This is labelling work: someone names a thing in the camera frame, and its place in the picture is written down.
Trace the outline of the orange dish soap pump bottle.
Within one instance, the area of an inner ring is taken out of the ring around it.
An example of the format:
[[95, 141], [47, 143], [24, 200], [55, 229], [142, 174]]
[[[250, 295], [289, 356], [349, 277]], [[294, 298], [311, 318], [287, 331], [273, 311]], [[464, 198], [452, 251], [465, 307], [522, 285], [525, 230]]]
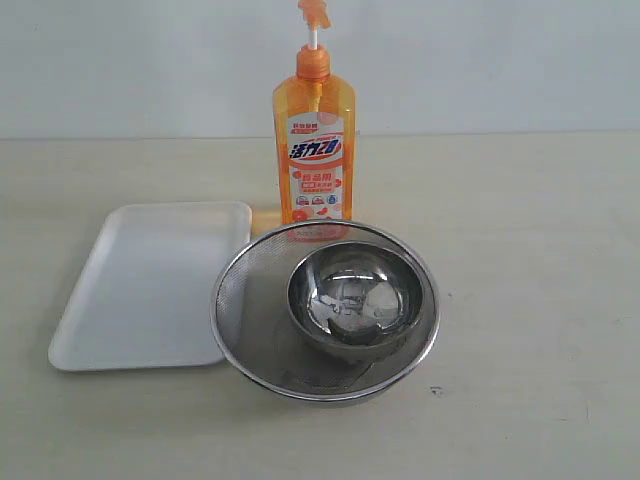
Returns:
[[318, 32], [331, 22], [324, 1], [300, 1], [309, 37], [295, 74], [272, 96], [282, 223], [350, 220], [353, 211], [356, 93], [331, 71]]

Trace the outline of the small stainless steel bowl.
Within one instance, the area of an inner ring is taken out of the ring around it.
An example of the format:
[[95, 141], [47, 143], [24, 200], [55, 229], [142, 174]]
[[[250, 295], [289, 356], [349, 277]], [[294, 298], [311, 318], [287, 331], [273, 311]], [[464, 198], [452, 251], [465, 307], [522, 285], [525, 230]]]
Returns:
[[340, 241], [304, 257], [289, 277], [290, 317], [316, 350], [349, 363], [400, 350], [431, 303], [424, 270], [406, 253]]

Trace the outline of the steel mesh strainer basket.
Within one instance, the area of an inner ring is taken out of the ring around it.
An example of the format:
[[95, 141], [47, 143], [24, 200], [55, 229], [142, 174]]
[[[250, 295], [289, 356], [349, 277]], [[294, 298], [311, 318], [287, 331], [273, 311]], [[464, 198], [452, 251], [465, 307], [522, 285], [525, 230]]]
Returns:
[[[408, 254], [431, 289], [431, 303], [408, 343], [373, 362], [349, 363], [311, 347], [288, 309], [288, 280], [298, 263], [320, 247], [351, 240]], [[439, 324], [439, 292], [424, 260], [396, 237], [346, 220], [285, 225], [257, 238], [224, 268], [211, 301], [211, 328], [225, 358], [264, 389], [313, 404], [356, 403], [389, 389], [428, 355]]]

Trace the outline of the white rectangular plastic tray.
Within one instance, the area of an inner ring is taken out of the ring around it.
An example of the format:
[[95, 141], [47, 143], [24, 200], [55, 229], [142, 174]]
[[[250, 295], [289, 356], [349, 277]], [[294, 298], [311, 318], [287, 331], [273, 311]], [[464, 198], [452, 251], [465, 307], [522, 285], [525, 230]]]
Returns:
[[223, 360], [210, 326], [219, 274], [250, 240], [239, 201], [120, 207], [106, 218], [48, 349], [64, 372]]

